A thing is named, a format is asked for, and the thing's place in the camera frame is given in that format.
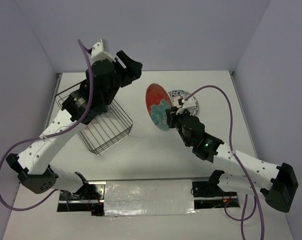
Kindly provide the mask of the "blue white floral plate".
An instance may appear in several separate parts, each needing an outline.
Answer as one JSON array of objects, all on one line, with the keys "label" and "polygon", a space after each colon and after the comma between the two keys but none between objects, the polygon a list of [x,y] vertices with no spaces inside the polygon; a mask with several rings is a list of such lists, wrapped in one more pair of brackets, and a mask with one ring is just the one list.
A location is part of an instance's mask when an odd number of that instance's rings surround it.
[{"label": "blue white floral plate", "polygon": [[172,104],[177,108],[177,114],[188,111],[191,116],[196,116],[199,111],[199,103],[194,96],[185,90],[171,90],[168,92]]}]

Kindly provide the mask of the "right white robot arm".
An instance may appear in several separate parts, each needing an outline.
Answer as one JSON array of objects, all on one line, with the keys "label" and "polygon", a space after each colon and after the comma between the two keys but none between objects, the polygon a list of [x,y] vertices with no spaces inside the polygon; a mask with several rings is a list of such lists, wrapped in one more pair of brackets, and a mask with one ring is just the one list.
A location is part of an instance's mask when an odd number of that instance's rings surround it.
[{"label": "right white robot arm", "polygon": [[167,109],[167,124],[176,129],[192,153],[215,167],[209,177],[208,190],[218,196],[237,192],[263,197],[272,208],[287,213],[291,209],[299,183],[293,167],[276,165],[232,149],[221,139],[208,134],[198,117],[185,110]]}]

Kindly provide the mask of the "red teal floral plate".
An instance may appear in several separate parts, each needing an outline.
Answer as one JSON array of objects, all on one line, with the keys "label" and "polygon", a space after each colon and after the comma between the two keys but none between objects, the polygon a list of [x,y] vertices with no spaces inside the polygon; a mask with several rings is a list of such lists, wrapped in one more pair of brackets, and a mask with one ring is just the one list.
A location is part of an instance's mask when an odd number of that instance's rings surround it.
[{"label": "red teal floral plate", "polygon": [[172,101],[166,90],[157,83],[148,86],[145,95],[147,111],[153,124],[160,130],[169,130],[166,110],[172,107]]}]

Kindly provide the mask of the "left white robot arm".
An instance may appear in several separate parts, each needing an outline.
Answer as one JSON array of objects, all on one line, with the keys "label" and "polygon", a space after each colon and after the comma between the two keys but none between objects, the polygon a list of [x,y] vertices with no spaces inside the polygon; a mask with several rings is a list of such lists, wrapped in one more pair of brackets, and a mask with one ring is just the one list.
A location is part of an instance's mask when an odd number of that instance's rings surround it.
[{"label": "left white robot arm", "polygon": [[9,154],[6,162],[18,173],[24,187],[35,194],[49,189],[66,190],[81,200],[89,193],[88,182],[79,172],[66,172],[50,162],[66,143],[98,115],[108,111],[118,90],[141,77],[142,63],[132,60],[124,51],[116,59],[99,56],[93,60],[92,72],[79,88],[62,103],[52,123],[19,154]]}]

